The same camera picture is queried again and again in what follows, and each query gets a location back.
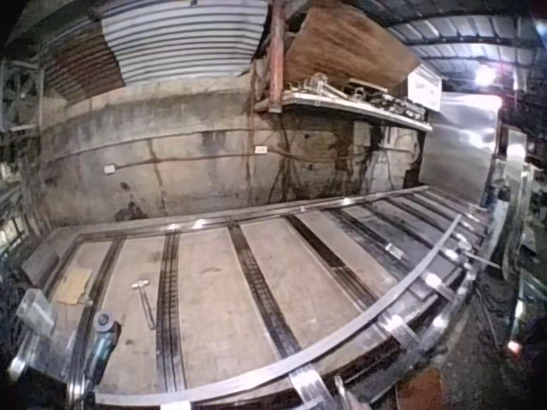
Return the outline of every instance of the curved metal rail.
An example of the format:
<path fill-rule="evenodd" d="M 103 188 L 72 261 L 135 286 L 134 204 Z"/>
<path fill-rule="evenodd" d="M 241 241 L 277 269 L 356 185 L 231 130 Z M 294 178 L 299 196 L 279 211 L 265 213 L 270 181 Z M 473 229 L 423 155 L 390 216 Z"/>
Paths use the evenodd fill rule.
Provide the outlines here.
<path fill-rule="evenodd" d="M 418 278 L 420 278 L 426 271 L 433 259 L 438 255 L 446 241 L 450 238 L 451 233 L 454 231 L 461 218 L 462 217 L 458 215 L 454 219 L 450 225 L 450 228 L 438 240 L 433 249 L 429 251 L 426 257 L 407 277 L 388 290 L 385 295 L 383 295 L 375 304 L 360 314 L 357 318 L 353 319 L 347 325 L 341 327 L 333 334 L 325 337 L 312 346 L 283 360 L 273 363 L 272 365 L 247 372 L 235 378 L 229 378 L 221 382 L 207 384 L 205 386 L 200 386 L 193 389 L 187 389 L 177 393 L 154 395 L 97 394 L 97 403 L 111 406 L 147 407 L 166 405 L 181 401 L 211 401 L 221 397 L 242 393 L 247 390 L 252 390 L 256 387 L 272 382 L 277 378 L 281 378 L 289 372 L 293 372 L 299 367 L 307 365 L 311 361 L 319 359 L 327 352 L 346 342 L 368 325 L 371 325 L 373 321 L 378 318 L 389 306 L 391 306 L 404 291 L 406 291 L 415 281 L 417 281 Z M 468 264 L 464 265 L 466 265 L 465 268 L 467 269 L 471 268 Z"/>

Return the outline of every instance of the steel beam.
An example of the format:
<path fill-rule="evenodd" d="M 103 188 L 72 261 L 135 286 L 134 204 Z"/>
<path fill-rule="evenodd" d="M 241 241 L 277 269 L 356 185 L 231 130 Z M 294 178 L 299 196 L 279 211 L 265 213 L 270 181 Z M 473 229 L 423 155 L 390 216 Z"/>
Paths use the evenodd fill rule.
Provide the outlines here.
<path fill-rule="evenodd" d="M 270 113 L 281 113 L 283 103 L 283 60 L 285 20 L 283 19 L 282 0 L 273 0 L 272 25 L 270 28 L 272 41 L 269 48 L 270 58 Z"/>
<path fill-rule="evenodd" d="M 524 14 L 515 14 L 515 12 L 509 12 L 509 11 L 489 11 L 489 10 L 476 10 L 472 14 L 466 11 L 452 11 L 449 13 L 433 13 L 430 15 L 420 15 L 417 13 L 413 17 L 409 17 L 408 19 L 398 21 L 397 23 L 389 25 L 387 28 L 397 28 L 397 26 L 402 26 L 405 24 L 412 24 L 412 23 L 420 23 L 422 21 L 429 21 L 431 19 L 449 19 L 450 17 L 520 17 L 524 16 Z"/>
<path fill-rule="evenodd" d="M 421 38 L 419 40 L 407 40 L 403 42 L 408 47 L 421 45 L 452 45 L 452 44 L 477 44 L 477 45 L 499 45 L 503 47 L 515 47 L 517 49 L 535 50 L 543 45 L 535 40 L 525 40 L 523 38 L 499 38 L 499 37 L 481 37 L 481 36 L 457 36 L 457 37 L 437 37 Z"/>
<path fill-rule="evenodd" d="M 485 57 L 461 57 L 461 56 L 427 56 L 427 57 L 420 57 L 420 59 L 424 62 L 478 62 L 478 63 L 484 63 L 484 64 L 502 64 L 504 66 L 513 66 L 517 68 L 523 68 L 526 70 L 532 70 L 532 71 L 545 71 L 547 70 L 547 65 L 541 64 L 521 64 L 519 62 L 509 62 L 509 61 L 500 61 L 500 60 L 493 60 L 491 58 L 485 58 Z"/>

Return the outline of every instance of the ceiling beam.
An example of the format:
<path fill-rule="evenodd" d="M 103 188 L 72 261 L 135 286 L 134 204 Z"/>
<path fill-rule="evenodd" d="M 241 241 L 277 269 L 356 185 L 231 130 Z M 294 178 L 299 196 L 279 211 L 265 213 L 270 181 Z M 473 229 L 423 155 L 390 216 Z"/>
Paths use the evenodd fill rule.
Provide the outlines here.
<path fill-rule="evenodd" d="M 403 41 L 408 47 L 422 45 L 452 45 L 452 44 L 477 44 L 477 45 L 499 45 L 503 47 L 514 47 L 517 49 L 535 50 L 543 47 L 539 41 L 527 40 L 524 38 L 499 38 L 499 37 L 479 37 L 479 36 L 459 36 L 459 37 L 437 37 L 421 38 L 419 40 Z"/>
<path fill-rule="evenodd" d="M 547 70 L 547 65 L 545 64 L 521 64 L 519 62 L 509 62 L 509 61 L 500 61 L 500 60 L 493 60 L 491 58 L 485 58 L 485 57 L 436 57 L 436 56 L 427 56 L 427 57 L 420 57 L 421 60 L 424 62 L 478 62 L 480 64 L 503 64 L 505 66 L 513 66 L 517 68 L 524 68 L 526 70 L 531 71 L 545 71 Z"/>
<path fill-rule="evenodd" d="M 437 18 L 450 18 L 450 17 L 512 17 L 512 18 L 518 18 L 518 17 L 524 17 L 526 16 L 526 13 L 524 10 L 520 11 L 488 11 L 488 10 L 475 10 L 473 12 L 466 12 L 466 11 L 452 11 L 449 13 L 434 13 L 430 15 L 422 15 L 420 13 L 416 14 L 416 16 L 409 17 L 407 19 L 400 20 L 396 23 L 390 24 L 387 26 L 387 28 L 402 26 L 405 24 L 412 24 L 412 23 L 419 23 L 422 21 L 429 21 L 430 19 L 437 19 Z"/>

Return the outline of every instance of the ceiling light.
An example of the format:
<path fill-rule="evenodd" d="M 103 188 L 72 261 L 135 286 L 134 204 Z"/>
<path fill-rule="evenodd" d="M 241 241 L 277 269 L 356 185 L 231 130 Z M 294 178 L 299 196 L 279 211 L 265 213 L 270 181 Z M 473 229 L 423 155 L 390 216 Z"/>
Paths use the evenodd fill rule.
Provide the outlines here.
<path fill-rule="evenodd" d="M 480 66 L 475 73 L 475 83 L 481 87 L 486 87 L 494 82 L 497 74 L 494 68 Z"/>

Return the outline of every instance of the metal panel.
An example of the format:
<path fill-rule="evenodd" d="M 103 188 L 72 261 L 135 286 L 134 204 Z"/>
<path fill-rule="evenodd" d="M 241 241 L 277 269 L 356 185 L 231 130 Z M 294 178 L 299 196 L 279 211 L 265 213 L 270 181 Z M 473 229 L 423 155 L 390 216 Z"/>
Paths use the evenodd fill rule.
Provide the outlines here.
<path fill-rule="evenodd" d="M 500 107 L 496 96 L 443 93 L 426 137 L 420 181 L 480 203 L 496 149 Z"/>
<path fill-rule="evenodd" d="M 152 3 L 104 20 L 127 84 L 242 73 L 262 36 L 266 0 Z"/>

